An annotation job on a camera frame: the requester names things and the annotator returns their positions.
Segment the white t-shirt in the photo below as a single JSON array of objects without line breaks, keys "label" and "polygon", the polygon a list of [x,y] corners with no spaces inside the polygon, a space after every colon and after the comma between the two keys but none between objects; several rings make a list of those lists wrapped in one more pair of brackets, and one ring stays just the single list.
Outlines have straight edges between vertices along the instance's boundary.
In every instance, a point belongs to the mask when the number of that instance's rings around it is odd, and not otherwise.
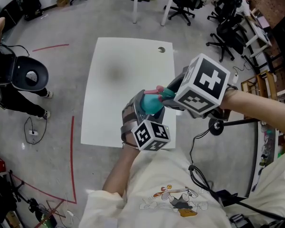
[{"label": "white t-shirt", "polygon": [[250,16],[250,8],[246,0],[242,0],[241,7],[237,8],[236,12],[240,15],[244,13],[245,16]]},{"label": "white t-shirt", "polygon": [[[189,165],[183,153],[177,150],[140,153],[130,171],[126,197],[123,199],[117,193],[106,191],[90,193],[79,228],[230,228],[227,214],[220,204],[192,182]],[[267,197],[268,190],[272,193],[271,183],[275,186],[283,183],[282,188],[285,188],[283,173],[285,155],[263,170],[258,184],[262,190],[259,194],[256,188],[258,196],[253,199],[254,207],[273,212],[276,210],[274,206],[278,206],[276,214],[285,216],[285,203],[281,204],[274,196],[269,202]],[[264,201],[260,199],[262,193],[266,196]],[[279,194],[285,197],[285,190],[279,189]],[[240,213],[260,216],[246,208],[235,208]],[[232,206],[229,206],[228,213],[235,214]]]}]

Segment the desk leg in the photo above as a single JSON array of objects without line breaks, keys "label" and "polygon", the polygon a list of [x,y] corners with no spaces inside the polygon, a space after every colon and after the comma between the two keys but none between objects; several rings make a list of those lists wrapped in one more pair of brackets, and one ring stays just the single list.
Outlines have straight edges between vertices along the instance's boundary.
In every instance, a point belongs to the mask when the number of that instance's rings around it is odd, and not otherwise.
[{"label": "desk leg", "polygon": [[255,56],[257,56],[258,54],[260,54],[262,51],[264,51],[266,48],[268,47],[268,45],[264,45],[262,46],[259,50],[257,50],[254,54],[251,54],[249,56],[249,58],[253,58]]},{"label": "desk leg", "polygon": [[247,43],[246,43],[246,47],[250,46],[253,42],[255,42],[257,40],[258,36],[255,35],[253,36]]},{"label": "desk leg", "polygon": [[163,18],[162,18],[161,26],[164,26],[165,23],[166,23],[167,16],[168,16],[168,13],[169,13],[169,10],[170,10],[172,1],[173,1],[173,0],[169,0],[169,1],[168,1],[168,4],[167,4],[166,10],[165,10],[165,13],[164,13]]},{"label": "desk leg", "polygon": [[133,23],[136,24],[137,22],[137,3],[138,0],[134,0],[134,8],[133,8]]}]

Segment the person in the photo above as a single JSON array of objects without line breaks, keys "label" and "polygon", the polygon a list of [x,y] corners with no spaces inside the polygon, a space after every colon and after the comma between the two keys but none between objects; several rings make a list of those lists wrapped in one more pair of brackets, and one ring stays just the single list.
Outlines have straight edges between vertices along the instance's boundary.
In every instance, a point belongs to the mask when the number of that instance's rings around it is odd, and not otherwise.
[{"label": "person", "polygon": [[[2,38],[2,31],[5,25],[5,18],[0,18],[0,42]],[[18,89],[14,88],[12,84],[6,87],[1,87],[2,100],[0,106],[4,109],[10,109],[19,112],[25,112],[29,115],[36,116],[37,119],[48,119],[50,117],[50,111],[46,111],[39,105],[33,104],[27,98],[25,98]],[[43,98],[51,99],[53,92],[46,88],[40,91],[32,91],[31,93],[37,94]]]},{"label": "person", "polygon": [[249,8],[249,1],[251,0],[242,0],[241,6],[237,8],[236,13],[239,15],[245,15],[248,19],[251,18],[250,16],[250,8]]},{"label": "person", "polygon": [[[285,134],[283,103],[229,89],[220,107],[265,121]],[[123,119],[131,114],[133,109],[126,108]],[[230,228],[228,218],[236,214],[256,224],[273,221],[237,204],[221,207],[192,182],[190,163],[177,148],[139,152],[132,146],[132,134],[126,142],[103,189],[88,195],[79,228]],[[285,217],[285,154],[263,169],[255,191],[242,202]]]}]

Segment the sneaker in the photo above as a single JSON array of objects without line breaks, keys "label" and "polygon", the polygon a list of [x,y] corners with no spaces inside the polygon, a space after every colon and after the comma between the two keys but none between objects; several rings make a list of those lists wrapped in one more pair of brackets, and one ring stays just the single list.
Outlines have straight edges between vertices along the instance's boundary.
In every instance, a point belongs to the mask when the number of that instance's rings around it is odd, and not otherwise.
[{"label": "sneaker", "polygon": [[36,118],[38,119],[38,120],[41,120],[41,119],[44,119],[44,120],[46,120],[46,119],[48,119],[48,118],[50,118],[50,116],[51,116],[51,112],[50,111],[45,111],[44,112],[44,114],[43,114],[43,116],[36,116]]},{"label": "sneaker", "polygon": [[54,95],[54,93],[48,90],[48,91],[47,91],[47,95],[44,96],[43,98],[52,99],[52,98],[53,98],[53,95]]}]

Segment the black pole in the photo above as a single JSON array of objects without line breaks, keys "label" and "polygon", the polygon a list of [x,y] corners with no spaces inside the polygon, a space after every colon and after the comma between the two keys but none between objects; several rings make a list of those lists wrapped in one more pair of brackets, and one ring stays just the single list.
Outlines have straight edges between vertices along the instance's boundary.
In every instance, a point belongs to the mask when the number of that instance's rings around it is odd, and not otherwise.
[{"label": "black pole", "polygon": [[255,123],[259,121],[260,120],[256,118],[248,118],[248,119],[238,120],[238,121],[233,121],[233,122],[225,122],[223,123],[223,126],[226,127],[226,126],[233,126],[233,125],[249,124],[249,123]]}]

